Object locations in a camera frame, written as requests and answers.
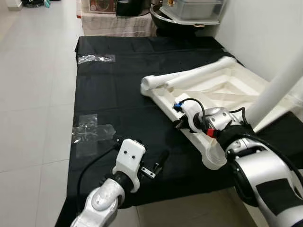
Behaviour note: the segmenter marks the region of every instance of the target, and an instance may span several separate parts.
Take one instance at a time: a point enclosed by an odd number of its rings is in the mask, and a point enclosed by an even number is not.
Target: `white wall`
[[[271,80],[303,44],[303,0],[228,0],[215,38]]]
[[[5,1],[8,7],[19,7],[21,4],[21,0],[5,0]]]

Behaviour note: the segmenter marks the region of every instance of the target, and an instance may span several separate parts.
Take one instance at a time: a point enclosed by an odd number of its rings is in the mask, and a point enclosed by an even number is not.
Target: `black cable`
[[[205,109],[204,109],[204,106],[202,105],[202,103],[199,100],[197,100],[195,98],[186,98],[186,99],[183,99],[182,101],[179,102],[179,104],[182,104],[182,103],[184,103],[187,100],[196,101],[200,105],[200,107],[202,109],[202,114],[203,114],[203,116],[202,116],[203,127],[206,130],[206,119],[205,119]]]
[[[94,163],[96,163],[97,161],[99,161],[101,158],[103,158],[105,155],[107,155],[108,153],[110,153],[112,150],[114,150],[115,147],[112,147],[111,149],[109,149],[108,151],[106,151],[105,153],[103,153],[102,155],[96,157],[95,159],[91,160],[86,166],[85,168],[82,170],[79,178],[78,178],[78,182],[77,182],[77,195],[76,195],[76,202],[77,202],[77,212],[78,214],[81,213],[81,208],[80,208],[80,188],[81,188],[81,182],[82,182],[82,178],[85,174],[85,172],[88,170],[89,167],[91,167]]]
[[[290,170],[294,171],[294,173],[298,177],[298,179],[303,187],[303,176],[299,172],[298,168],[288,159],[288,157],[286,157],[283,153],[281,153],[279,150],[274,148],[271,144],[269,144],[268,142],[266,142],[265,140],[263,140],[257,136],[253,136],[253,135],[249,135],[249,134],[245,134],[245,133],[242,134],[242,136],[245,138],[251,139],[251,140],[256,140],[256,141],[264,144],[269,149],[271,149],[276,155],[279,156],[280,159],[282,159],[286,163],[286,165],[290,168]]]
[[[246,116],[245,116],[245,107],[241,107],[240,109],[237,110],[233,110],[233,111],[229,111],[230,113],[236,113],[242,111],[242,119],[244,121],[245,124],[248,124],[247,120],[246,120]]]

